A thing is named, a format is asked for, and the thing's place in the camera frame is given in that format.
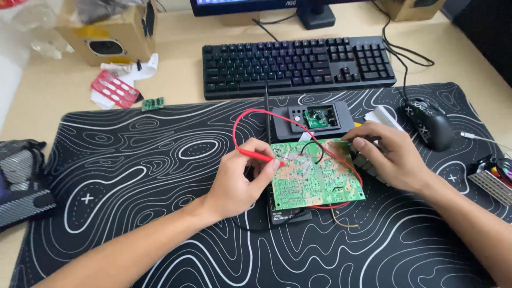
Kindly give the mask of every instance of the black desk mat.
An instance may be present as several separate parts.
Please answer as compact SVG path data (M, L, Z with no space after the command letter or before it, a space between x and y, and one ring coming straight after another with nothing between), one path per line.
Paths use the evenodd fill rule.
M282 97L270 103L279 107L344 100L358 122L376 105L385 105L396 111L434 172L510 222L508 207L465 177L465 165L489 153L501 154L497 146L457 137L447 152L427 150L397 109L399 89ZM411 86L408 95L435 101L455 131L490 138L456 84ZM234 120L248 108L262 107L258 99L168 106L150 113L130 109L64 116L48 166L59 209L52 218L30 223L11 287L30 287L101 243L207 193L221 156L234 149ZM263 115L251 114L238 127L238 141L263 139L263 129ZM486 271L421 199L366 172L361 175L367 199L338 210L341 221L358 228L334 224L329 211L313 211L311 221L264 234L242 232L227 219L175 248L134 287L491 285ZM266 225L263 206L257 203L237 221L252 228Z

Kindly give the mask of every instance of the desk surface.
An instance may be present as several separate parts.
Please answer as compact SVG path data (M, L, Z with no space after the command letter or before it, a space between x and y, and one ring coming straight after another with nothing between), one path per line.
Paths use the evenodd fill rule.
M386 18L369 3L333 5L337 17L331 28L307 31L298 19L269 26L283 40L380 35ZM262 13L262 20L280 19L291 10ZM392 23L388 39L433 59L436 65L410 65L408 85L452 81L473 104L496 141L512 146L512 130L500 121L512 110L512 89L475 46L441 13L432 20ZM218 17L194 18L191 12L160 14L156 30L158 73L136 83L151 98L165 97L166 104L204 102L201 47L206 44L266 42L271 38L257 26L224 27ZM392 58L402 82L404 68ZM48 142L48 155L60 118L72 111L98 110L91 102L89 84L98 68L88 67L76 54L62 60L33 57L25 69L7 115L0 140L33 138ZM7 287L26 224L0 234L0 286Z

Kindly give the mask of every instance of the red wire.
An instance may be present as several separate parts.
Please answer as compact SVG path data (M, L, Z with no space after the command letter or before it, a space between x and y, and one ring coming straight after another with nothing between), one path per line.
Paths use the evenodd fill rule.
M318 140L315 138L315 136L313 135L313 133L311 133L311 131L309 131L309 129L307 129L305 126L303 126L302 124L299 124L297 123L296 121L293 121L291 119L288 119L286 117L283 117L283 116L280 116L280 115L277 115L277 114L274 114L272 112L269 112L267 110L263 110L263 109L247 109L245 110L242 114L240 114L240 116L238 116L237 120L235 120L234 122L234 125L233 125L233 142L234 142L234 146L235 148L240 151L241 148L238 146L237 144L237 138L236 138L236 130L237 130L237 125L238 123L240 122L240 120L242 119L242 117L244 117L245 115L249 114L249 113L252 113L252 112L259 112L259 113L265 113L265 114L269 114L269 115L272 115L274 117L277 117L277 118L281 118L283 120L286 120L288 122L291 122L299 127L301 127L302 129L304 129L306 132L308 132L309 135L311 135L311 138L318 144L318 145L322 145L320 142L318 142ZM361 176L359 175L359 173L351 166L349 165L347 162L345 162L343 159L339 158L336 154L332 153L331 151L327 150L327 148L324 148L325 152L327 152L327 154L329 154L331 157L335 158L336 160L340 161L341 163L343 163L345 166L347 166L348 168L350 168L354 173L355 175L357 175L357 178L359 179L359 183L361 184L361 187L362 187L362 179L361 179ZM346 205L348 205L350 202L345 202L343 204L340 204L340 205L337 205L337 206L329 206L329 207L322 207L322 206L311 206L312 208L314 209L331 209L331 208L341 208L341 207L344 207Z

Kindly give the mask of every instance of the computer monitor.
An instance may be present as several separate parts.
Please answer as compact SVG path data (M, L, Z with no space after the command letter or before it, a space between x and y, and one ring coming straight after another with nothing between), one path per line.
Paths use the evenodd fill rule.
M190 0L195 16L210 16L297 7L306 29L334 26L336 18L329 4L364 0Z

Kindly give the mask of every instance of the forearm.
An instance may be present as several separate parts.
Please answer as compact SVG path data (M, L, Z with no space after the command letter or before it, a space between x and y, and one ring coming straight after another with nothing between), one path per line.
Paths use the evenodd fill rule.
M36 288L131 286L160 258L216 222L202 198L83 254L38 283Z
M512 287L512 226L455 190L439 176L421 192L499 287Z

